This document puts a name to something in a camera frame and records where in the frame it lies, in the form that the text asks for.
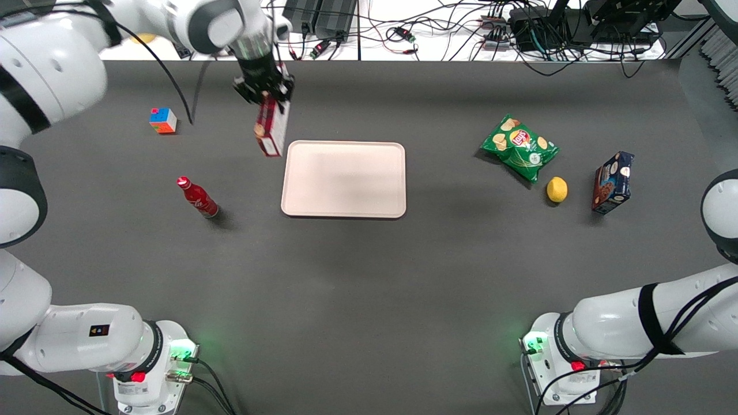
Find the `gray table surface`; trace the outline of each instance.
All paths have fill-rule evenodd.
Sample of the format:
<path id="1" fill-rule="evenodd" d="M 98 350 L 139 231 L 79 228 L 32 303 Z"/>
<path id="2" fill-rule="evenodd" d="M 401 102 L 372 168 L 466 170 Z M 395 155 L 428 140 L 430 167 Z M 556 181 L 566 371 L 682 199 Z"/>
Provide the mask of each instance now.
<path id="1" fill-rule="evenodd" d="M 148 125 L 153 106 L 185 118 L 156 64 L 107 65 L 101 104 L 23 144 L 50 210 L 10 251 L 49 279 L 55 304 L 130 304 L 180 322 L 251 414 L 525 415 L 517 338 L 535 317 L 723 262 L 699 215 L 718 171 L 676 62 L 632 80 L 611 64 L 554 78 L 519 64 L 292 64 L 289 141 L 405 147 L 397 221 L 284 216 L 284 159 L 259 152 L 234 63 L 208 69 L 195 125 L 173 137 Z M 191 99 L 199 64 L 171 66 Z M 537 185 L 475 156 L 508 112 L 562 149 Z M 589 208 L 593 172 L 619 150 L 635 154 L 633 196 L 602 218 Z M 199 217 L 182 174 L 226 221 Z M 552 176 L 570 189 L 558 207 L 545 199 Z M 735 362 L 653 363 L 622 413 L 734 414 Z M 89 372 L 52 379 L 97 401 Z M 0 378 L 0 412 L 77 414 L 24 378 Z M 188 390 L 182 415 L 215 413 Z"/>

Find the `green led light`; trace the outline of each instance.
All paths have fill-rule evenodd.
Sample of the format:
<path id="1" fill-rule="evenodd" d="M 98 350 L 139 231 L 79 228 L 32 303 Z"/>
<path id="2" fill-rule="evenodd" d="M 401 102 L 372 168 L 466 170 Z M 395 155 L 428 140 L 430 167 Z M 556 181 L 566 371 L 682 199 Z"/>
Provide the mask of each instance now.
<path id="1" fill-rule="evenodd" d="M 173 357 L 189 357 L 195 352 L 196 344 L 190 339 L 173 340 L 169 346 L 170 354 Z"/>

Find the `rubik's cube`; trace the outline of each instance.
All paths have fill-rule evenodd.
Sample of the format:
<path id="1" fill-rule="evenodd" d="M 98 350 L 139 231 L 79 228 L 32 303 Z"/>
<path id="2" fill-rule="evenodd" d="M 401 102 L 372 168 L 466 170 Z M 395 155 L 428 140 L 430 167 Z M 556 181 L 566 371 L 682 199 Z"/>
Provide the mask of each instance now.
<path id="1" fill-rule="evenodd" d="M 177 117 L 169 108 L 152 108 L 148 123 L 159 134 L 173 133 L 177 128 Z"/>

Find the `red button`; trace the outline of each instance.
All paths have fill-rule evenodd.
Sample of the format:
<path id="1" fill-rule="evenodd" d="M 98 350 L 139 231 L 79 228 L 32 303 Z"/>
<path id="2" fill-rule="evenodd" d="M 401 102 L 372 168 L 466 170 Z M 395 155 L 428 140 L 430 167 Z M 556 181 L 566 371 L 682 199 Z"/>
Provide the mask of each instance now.
<path id="1" fill-rule="evenodd" d="M 142 371 L 138 371 L 131 375 L 131 382 L 141 383 L 146 379 L 146 374 Z"/>

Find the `white tray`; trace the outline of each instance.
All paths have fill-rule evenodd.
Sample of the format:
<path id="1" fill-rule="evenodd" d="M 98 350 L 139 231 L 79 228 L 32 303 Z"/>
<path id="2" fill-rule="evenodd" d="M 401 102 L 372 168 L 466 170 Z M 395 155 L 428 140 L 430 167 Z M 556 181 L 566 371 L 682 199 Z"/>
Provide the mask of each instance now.
<path id="1" fill-rule="evenodd" d="M 398 218 L 405 209 L 402 145 L 306 140 L 289 145 L 282 189 L 284 213 Z"/>

